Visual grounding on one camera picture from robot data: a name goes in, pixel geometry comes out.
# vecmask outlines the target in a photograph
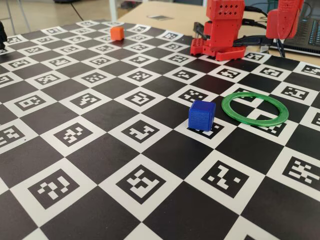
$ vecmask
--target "checkerboard mat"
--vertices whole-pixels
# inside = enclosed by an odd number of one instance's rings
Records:
[[[110,28],[125,39],[112,41]],[[318,240],[320,67],[104,20],[11,36],[0,51],[1,240]],[[222,99],[289,119],[256,127]],[[188,128],[194,100],[212,129]],[[235,99],[243,116],[278,115]]]

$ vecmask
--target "green plastic ring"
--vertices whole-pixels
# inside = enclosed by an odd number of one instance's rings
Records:
[[[263,100],[273,104],[279,110],[279,116],[274,119],[270,119],[270,120],[256,120],[256,119],[251,119],[251,118],[247,118],[245,116],[242,116],[242,115],[236,113],[230,106],[230,103],[233,99],[237,99],[240,97],[256,97],[259,99],[263,99]],[[222,100],[222,109],[231,118],[233,118],[241,123],[259,126],[259,127],[277,126],[277,125],[283,124],[286,120],[288,120],[288,117],[289,117],[289,111],[283,103],[274,99],[273,97],[262,95],[262,94],[255,93],[255,92],[235,92],[235,93],[232,93],[232,94],[226,96]]]

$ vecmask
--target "wooden table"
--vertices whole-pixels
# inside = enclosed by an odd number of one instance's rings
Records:
[[[164,15],[171,17],[171,20],[159,21],[148,18],[152,15]],[[244,18],[254,19],[256,21],[263,21],[260,19],[262,14],[255,12],[245,12]],[[181,4],[181,3],[168,3],[160,1],[149,1],[142,3],[126,15],[118,19],[120,22],[132,24],[144,24],[155,28],[166,29],[182,33],[185,35],[194,36],[193,26],[194,22],[205,23],[208,21],[206,16],[206,8],[203,6]],[[260,27],[242,26],[239,32],[239,37],[243,35],[265,35],[266,31]],[[260,48],[257,46],[248,47],[249,51],[259,52]],[[270,54],[280,56],[278,50],[271,49]],[[301,62],[307,62],[315,65],[320,65],[320,57],[311,56],[300,53],[286,52],[286,57]]]

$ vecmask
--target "orange cube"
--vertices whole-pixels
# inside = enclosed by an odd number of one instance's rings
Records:
[[[114,26],[110,29],[111,40],[121,41],[125,38],[125,31],[122,26]]]

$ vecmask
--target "black cable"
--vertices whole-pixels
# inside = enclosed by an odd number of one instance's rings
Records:
[[[78,14],[79,18],[81,19],[81,21],[83,21],[84,19],[80,16],[80,14],[78,13],[78,11],[76,10],[75,6],[72,4],[72,2],[70,2],[71,6],[73,7],[73,9],[75,10],[76,14]]]

